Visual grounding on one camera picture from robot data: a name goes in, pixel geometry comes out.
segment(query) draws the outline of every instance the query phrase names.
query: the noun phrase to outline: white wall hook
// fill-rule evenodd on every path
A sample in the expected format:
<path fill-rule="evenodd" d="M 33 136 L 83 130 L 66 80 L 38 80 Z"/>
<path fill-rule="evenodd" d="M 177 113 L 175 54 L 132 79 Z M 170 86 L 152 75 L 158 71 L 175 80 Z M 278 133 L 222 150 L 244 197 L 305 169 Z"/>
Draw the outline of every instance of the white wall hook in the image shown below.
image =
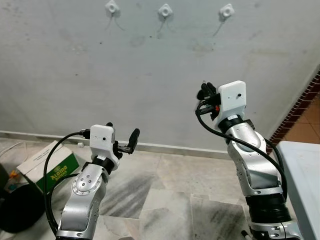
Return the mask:
<path fill-rule="evenodd" d="M 235 13 L 235 10 L 232 7 L 232 4 L 229 3 L 229 4 L 225 5 L 223 8 L 221 8 L 219 12 L 220 12 L 222 19 L 226 20 L 227 18 L 229 18 L 230 16 L 232 16 Z"/>
<path fill-rule="evenodd" d="M 164 4 L 162 7 L 159 8 L 158 13 L 164 18 L 168 18 L 174 12 L 172 11 L 171 7 L 168 4 Z"/>
<path fill-rule="evenodd" d="M 115 14 L 120 11 L 120 7 L 116 4 L 114 0 L 109 1 L 104 7 L 111 14 Z"/>

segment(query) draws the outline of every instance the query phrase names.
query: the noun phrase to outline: wire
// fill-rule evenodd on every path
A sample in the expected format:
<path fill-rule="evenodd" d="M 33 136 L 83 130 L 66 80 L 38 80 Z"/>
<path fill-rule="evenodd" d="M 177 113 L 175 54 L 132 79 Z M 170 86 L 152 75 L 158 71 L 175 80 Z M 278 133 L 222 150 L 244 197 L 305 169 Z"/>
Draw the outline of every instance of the wire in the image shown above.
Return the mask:
<path fill-rule="evenodd" d="M 285 167 L 284 167 L 284 162 L 282 160 L 282 157 L 281 157 L 281 154 L 278 150 L 278 148 L 271 142 L 269 141 L 268 139 L 264 139 L 265 142 L 273 149 L 275 155 L 276 155 L 276 159 L 278 160 L 278 163 L 280 165 L 280 167 L 282 168 L 283 171 L 285 171 Z"/>
<path fill-rule="evenodd" d="M 165 25 L 165 21 L 166 20 L 164 20 L 162 23 L 161 23 L 161 26 L 159 27 L 159 29 L 156 31 L 157 33 L 160 33 L 161 32 L 161 29 L 164 27 L 164 25 Z"/>
<path fill-rule="evenodd" d="M 117 18 L 114 18 L 114 23 L 117 25 L 118 28 L 120 28 L 122 31 L 126 31 L 123 27 L 121 27 L 117 21 Z"/>
<path fill-rule="evenodd" d="M 220 23 L 220 25 L 219 25 L 219 27 L 217 28 L 217 30 L 215 30 L 215 32 L 212 34 L 212 37 L 214 38 L 217 34 L 218 34 L 218 32 L 220 31 L 220 29 L 221 29 L 221 27 L 222 27 L 222 25 L 225 23 L 225 21 L 222 21 L 221 23 Z"/>
<path fill-rule="evenodd" d="M 12 146 L 10 146 L 10 147 L 2 150 L 2 151 L 0 152 L 0 157 L 1 157 L 3 154 L 5 154 L 6 152 L 8 152 L 8 151 L 10 151 L 11 149 L 13 149 L 15 146 L 18 146 L 19 144 L 24 144 L 25 158 L 24 158 L 23 161 L 25 162 L 25 161 L 28 159 L 27 144 L 26 144 L 25 141 L 19 141 L 19 142 L 17 142 L 16 144 L 14 144 L 14 145 L 12 145 Z"/>
<path fill-rule="evenodd" d="M 110 27 L 111 22 L 112 22 L 112 17 L 109 19 L 108 24 L 107 24 L 106 27 L 104 28 L 105 31 Z"/>
<path fill-rule="evenodd" d="M 48 223 L 50 225 L 50 228 L 52 230 L 52 232 L 54 233 L 54 235 L 56 235 L 57 230 L 58 230 L 58 224 L 55 220 L 55 218 L 53 217 L 53 213 L 52 213 L 52 209 L 48 208 L 48 199 L 47 199 L 47 169 L 48 169 L 48 163 L 49 160 L 52 156 L 52 154 L 54 153 L 54 151 L 56 150 L 56 148 L 66 139 L 75 136 L 75 135 L 81 135 L 81 132 L 73 132 L 70 133 L 69 135 L 61 138 L 56 145 L 54 145 L 54 147 L 51 149 L 51 151 L 48 154 L 48 157 L 45 160 L 44 163 L 44 168 L 43 168 L 43 198 L 44 198 L 44 209 L 45 209 L 45 214 L 46 214 L 46 218 L 48 220 Z"/>
<path fill-rule="evenodd" d="M 206 102 L 203 101 L 201 102 L 198 107 L 196 108 L 196 111 L 195 111 L 195 115 L 196 117 L 198 118 L 198 121 L 200 122 L 200 124 L 206 129 L 208 130 L 210 133 L 212 134 L 215 134 L 219 137 L 222 137 L 222 138 L 225 138 L 225 139 L 228 139 L 230 141 L 234 141 L 238 144 L 242 144 L 244 146 L 246 146 L 247 148 L 250 148 L 251 150 L 257 152 L 258 154 L 260 154 L 261 156 L 263 156 L 264 158 L 266 158 L 270 163 L 272 163 L 272 165 L 274 165 L 274 167 L 279 171 L 280 175 L 281 175 L 281 183 L 282 183 L 282 190 L 283 190 L 283 196 L 284 196 L 284 199 L 287 200 L 287 196 L 288 196 L 288 188 L 287 188 L 287 179 L 286 179 L 286 176 L 285 176 L 285 172 L 282 170 L 282 168 L 279 166 L 279 164 L 272 159 L 272 157 L 270 157 L 269 155 L 267 155 L 265 152 L 263 152 L 262 150 L 260 150 L 259 148 L 251 145 L 250 143 L 248 142 L 245 142 L 239 138 L 236 138 L 236 137 L 233 137 L 233 136 L 230 136 L 230 135 L 226 135 L 222 132 L 219 132 L 219 131 L 216 131 L 216 130 L 213 130 L 212 128 L 210 128 L 208 125 L 205 124 L 205 122 L 202 120 L 201 118 L 201 115 L 199 114 L 199 111 L 200 111 L 200 108 L 205 104 Z"/>
<path fill-rule="evenodd" d="M 52 195 L 54 193 L 54 190 L 55 188 L 63 181 L 63 180 L 66 180 L 68 178 L 73 178 L 73 177 L 76 177 L 79 173 L 74 173 L 74 174 L 70 174 L 70 175 L 67 175 L 67 176 L 64 176 L 62 178 L 60 178 L 58 181 L 56 181 L 54 183 L 54 185 L 52 186 L 51 190 L 49 191 L 48 195 L 47 195 L 47 199 L 48 199 L 48 208 L 50 210 L 50 214 L 52 214 L 51 218 L 54 219 L 54 221 L 56 222 L 55 220 L 55 217 L 54 217 L 54 213 L 52 212 L 52 207 L 51 207 L 51 202 L 52 202 Z"/>

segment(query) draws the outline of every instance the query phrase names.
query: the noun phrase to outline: black cable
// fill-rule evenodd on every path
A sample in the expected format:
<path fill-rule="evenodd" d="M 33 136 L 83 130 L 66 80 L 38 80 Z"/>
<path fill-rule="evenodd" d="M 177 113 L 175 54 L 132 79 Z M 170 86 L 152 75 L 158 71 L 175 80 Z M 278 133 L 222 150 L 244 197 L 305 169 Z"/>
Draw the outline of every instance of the black cable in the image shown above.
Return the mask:
<path fill-rule="evenodd" d="M 278 163 L 280 165 L 280 167 L 282 168 L 283 171 L 285 171 L 285 167 L 284 167 L 284 162 L 282 161 L 282 157 L 280 155 L 279 150 L 277 149 L 277 147 L 268 139 L 264 139 L 265 142 L 273 149 L 275 155 L 276 155 L 276 159 L 278 160 Z"/>
<path fill-rule="evenodd" d="M 206 102 L 203 101 L 201 102 L 198 107 L 195 110 L 195 115 L 198 118 L 198 121 L 200 122 L 200 124 L 206 129 L 208 130 L 210 133 L 215 134 L 219 137 L 228 139 L 230 141 L 234 141 L 236 143 L 242 144 L 244 146 L 246 146 L 247 148 L 250 148 L 251 150 L 257 152 L 258 154 L 260 154 L 261 156 L 263 156 L 264 158 L 266 158 L 270 163 L 272 163 L 272 165 L 274 165 L 274 167 L 279 171 L 280 175 L 281 175 L 281 184 L 282 184 L 282 190 L 283 190 L 283 196 L 284 199 L 287 200 L 287 196 L 288 196 L 288 188 L 287 188 L 287 179 L 285 176 L 285 172 L 282 170 L 282 168 L 279 166 L 279 164 L 272 159 L 272 157 L 270 157 L 269 155 L 267 155 L 265 152 L 263 152 L 262 150 L 260 150 L 259 148 L 251 145 L 248 142 L 245 142 L 239 138 L 230 136 L 230 135 L 226 135 L 222 132 L 213 130 L 212 128 L 210 128 L 208 125 L 205 124 L 205 122 L 202 120 L 201 115 L 199 114 L 200 108 L 205 104 Z"/>
<path fill-rule="evenodd" d="M 54 193 L 54 190 L 55 188 L 65 179 L 68 179 L 68 178 L 73 178 L 73 177 L 76 177 L 79 173 L 74 173 L 74 174 L 70 174 L 70 175 L 67 175 L 67 176 L 64 176 L 64 177 L 61 177 L 58 181 L 56 181 L 54 183 L 54 185 L 52 186 L 51 190 L 49 191 L 48 195 L 47 195 L 47 200 L 48 200 L 48 208 L 50 210 L 50 214 L 52 214 L 52 218 L 54 219 L 54 221 L 56 222 L 55 220 L 55 217 L 54 217 L 54 214 L 52 212 L 52 207 L 51 207 L 51 201 L 52 201 L 52 195 Z"/>
<path fill-rule="evenodd" d="M 45 160 L 44 163 L 44 168 L 43 168 L 43 197 L 44 197 L 44 209 L 45 209 L 45 214 L 46 214 L 46 218 L 48 220 L 48 223 L 50 225 L 50 228 L 53 232 L 54 235 L 56 235 L 57 230 L 58 230 L 58 224 L 54 218 L 54 215 L 52 213 L 52 209 L 49 208 L 48 206 L 48 199 L 47 199 L 47 169 L 48 169 L 48 163 L 49 160 L 52 156 L 52 154 L 54 153 L 54 151 L 56 150 L 56 148 L 66 139 L 75 136 L 75 135 L 81 135 L 81 132 L 73 132 L 70 133 L 69 135 L 65 136 L 64 138 L 60 139 L 56 145 L 54 145 L 54 147 L 51 149 L 51 151 L 49 152 L 48 157 Z"/>

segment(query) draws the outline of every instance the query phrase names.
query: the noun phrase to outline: brick wall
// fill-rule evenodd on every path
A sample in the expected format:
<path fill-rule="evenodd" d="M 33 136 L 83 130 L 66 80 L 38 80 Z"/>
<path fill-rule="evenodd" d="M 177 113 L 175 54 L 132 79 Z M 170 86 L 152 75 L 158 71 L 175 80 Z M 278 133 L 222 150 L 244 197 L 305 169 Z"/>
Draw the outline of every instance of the brick wall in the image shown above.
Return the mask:
<path fill-rule="evenodd" d="M 318 93 L 320 93 L 320 66 L 307 88 L 304 90 L 293 108 L 290 110 L 280 126 L 271 136 L 270 141 L 273 144 L 277 145 L 282 140 L 282 138 L 296 123 L 296 121 L 300 118 L 304 111 L 309 107 Z"/>

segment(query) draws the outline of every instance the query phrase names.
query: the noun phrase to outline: white cable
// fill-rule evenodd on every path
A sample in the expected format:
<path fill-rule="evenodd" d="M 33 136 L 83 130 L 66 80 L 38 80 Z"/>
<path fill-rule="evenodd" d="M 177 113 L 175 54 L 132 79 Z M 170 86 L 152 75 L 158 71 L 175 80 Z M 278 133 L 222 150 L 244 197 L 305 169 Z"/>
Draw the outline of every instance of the white cable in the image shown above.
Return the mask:
<path fill-rule="evenodd" d="M 20 142 L 17 142 L 16 144 L 2 150 L 0 152 L 0 157 L 5 154 L 6 152 L 10 151 L 11 149 L 13 149 L 15 146 L 19 145 L 19 144 L 24 144 L 24 151 L 25 151 L 25 158 L 24 158 L 24 162 L 28 159 L 28 151 L 27 151 L 27 143 L 25 141 L 20 141 Z"/>

